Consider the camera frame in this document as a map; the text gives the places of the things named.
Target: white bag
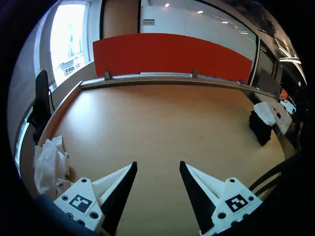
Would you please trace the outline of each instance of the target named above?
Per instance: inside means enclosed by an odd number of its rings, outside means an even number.
[[[276,123],[276,119],[274,118],[267,102],[263,101],[254,105],[254,111],[266,125],[273,126]]]

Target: window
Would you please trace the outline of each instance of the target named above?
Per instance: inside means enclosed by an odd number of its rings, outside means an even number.
[[[67,1],[55,14],[50,52],[56,85],[90,61],[87,41],[90,2]]]

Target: paper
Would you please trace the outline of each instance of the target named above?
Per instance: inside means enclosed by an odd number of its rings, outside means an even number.
[[[62,136],[46,140],[43,147],[35,146],[34,180],[40,194],[54,200],[71,186],[65,177],[70,175],[68,157],[62,147]]]
[[[267,102],[264,101],[254,105],[254,111],[265,124],[273,126],[276,123],[276,119],[274,118]]]

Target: table surface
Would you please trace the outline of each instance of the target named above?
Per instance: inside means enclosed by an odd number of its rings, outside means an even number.
[[[284,109],[283,105],[277,102],[277,100],[275,100],[274,98],[262,94],[255,93],[255,97],[261,102],[267,102],[271,112],[274,115],[274,118],[276,119],[277,126],[279,127],[281,133],[284,135],[292,122],[292,118],[289,113]],[[273,108],[277,109],[277,111],[281,115],[280,119],[277,117],[276,112]]]
[[[95,181],[133,161],[138,172],[117,235],[199,235],[179,172],[183,160],[249,187],[284,161],[272,132],[263,147],[248,125],[253,103],[238,90],[135,85],[81,92],[54,136],[76,179]]]

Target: white desk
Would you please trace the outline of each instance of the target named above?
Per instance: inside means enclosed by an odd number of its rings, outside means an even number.
[[[255,93],[255,97],[260,102],[263,102],[263,101],[267,102],[268,106],[270,107],[271,112],[274,115],[274,118],[276,119],[277,126],[279,127],[281,133],[284,135],[287,132],[292,122],[292,119],[289,113],[284,109],[283,105],[278,103],[274,98],[271,98],[262,94]],[[277,112],[274,109],[276,109],[279,112],[281,118],[277,117]]]

